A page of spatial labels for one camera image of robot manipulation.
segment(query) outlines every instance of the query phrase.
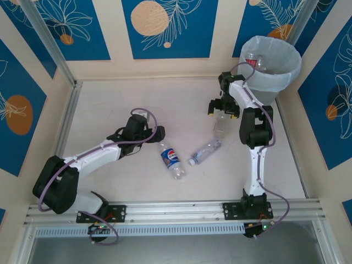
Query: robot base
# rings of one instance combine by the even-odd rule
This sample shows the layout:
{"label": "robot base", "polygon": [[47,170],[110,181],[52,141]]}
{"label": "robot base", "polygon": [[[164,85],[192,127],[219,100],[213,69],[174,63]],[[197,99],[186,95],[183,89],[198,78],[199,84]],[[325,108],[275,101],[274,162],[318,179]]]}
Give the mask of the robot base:
{"label": "robot base", "polygon": [[240,202],[226,202],[222,205],[225,220],[260,219],[262,215],[267,219],[274,217],[271,204],[266,200],[266,194],[260,196],[248,195],[243,190]]}
{"label": "robot base", "polygon": [[[108,205],[104,211],[104,220],[108,223],[124,223],[126,215],[126,205]],[[95,223],[97,219],[85,215],[84,213],[77,214],[76,223]]]}

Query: pepsi bottle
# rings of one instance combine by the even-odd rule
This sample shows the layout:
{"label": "pepsi bottle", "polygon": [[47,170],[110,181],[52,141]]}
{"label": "pepsi bottle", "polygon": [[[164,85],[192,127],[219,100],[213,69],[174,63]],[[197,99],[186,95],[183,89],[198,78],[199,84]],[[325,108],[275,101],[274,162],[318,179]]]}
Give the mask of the pepsi bottle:
{"label": "pepsi bottle", "polygon": [[165,141],[159,143],[159,148],[161,151],[161,158],[168,170],[172,173],[173,177],[176,180],[179,180],[182,176],[185,176],[185,170],[183,169],[175,151]]}

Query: pepsi logo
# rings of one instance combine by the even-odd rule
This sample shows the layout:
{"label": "pepsi logo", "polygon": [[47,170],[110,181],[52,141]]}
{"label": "pepsi logo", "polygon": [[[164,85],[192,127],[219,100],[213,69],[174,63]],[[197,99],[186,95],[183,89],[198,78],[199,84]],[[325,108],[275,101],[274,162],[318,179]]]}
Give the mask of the pepsi logo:
{"label": "pepsi logo", "polygon": [[172,160],[172,161],[177,161],[178,160],[178,157],[177,157],[176,153],[173,150],[170,150],[167,153],[167,157],[169,158],[169,160]]}

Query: bottle label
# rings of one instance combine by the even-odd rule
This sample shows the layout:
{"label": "bottle label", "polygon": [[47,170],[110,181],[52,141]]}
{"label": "bottle label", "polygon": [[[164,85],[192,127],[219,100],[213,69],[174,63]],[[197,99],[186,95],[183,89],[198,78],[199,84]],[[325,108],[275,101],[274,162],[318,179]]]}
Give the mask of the bottle label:
{"label": "bottle label", "polygon": [[255,68],[255,66],[257,64],[257,60],[256,59],[246,59],[246,61]]}
{"label": "bottle label", "polygon": [[163,153],[161,153],[161,157],[167,168],[177,162],[180,162],[175,151],[172,148],[169,148],[168,150],[165,150]]}

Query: orange circle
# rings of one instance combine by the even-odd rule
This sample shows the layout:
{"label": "orange circle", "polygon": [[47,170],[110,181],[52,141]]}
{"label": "orange circle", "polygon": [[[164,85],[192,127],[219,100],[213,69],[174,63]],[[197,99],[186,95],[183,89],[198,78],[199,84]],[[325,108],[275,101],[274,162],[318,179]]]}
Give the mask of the orange circle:
{"label": "orange circle", "polygon": [[62,34],[60,36],[60,40],[62,41],[62,43],[64,43],[65,45],[72,45],[73,44],[73,38],[70,35],[67,34]]}
{"label": "orange circle", "polygon": [[9,129],[17,135],[26,135],[33,122],[33,109],[30,101],[22,95],[13,95],[7,100],[5,109],[8,111],[6,122]]}
{"label": "orange circle", "polygon": [[335,118],[337,117],[337,108],[336,108],[336,106],[330,104],[326,108],[325,115],[330,121],[335,120]]}
{"label": "orange circle", "polygon": [[143,36],[158,35],[168,27],[169,16],[166,10],[155,1],[140,2],[131,13],[134,29]]}
{"label": "orange circle", "polygon": [[292,28],[292,25],[282,25],[279,29],[274,29],[268,34],[268,37],[274,37],[275,39],[285,40]]}

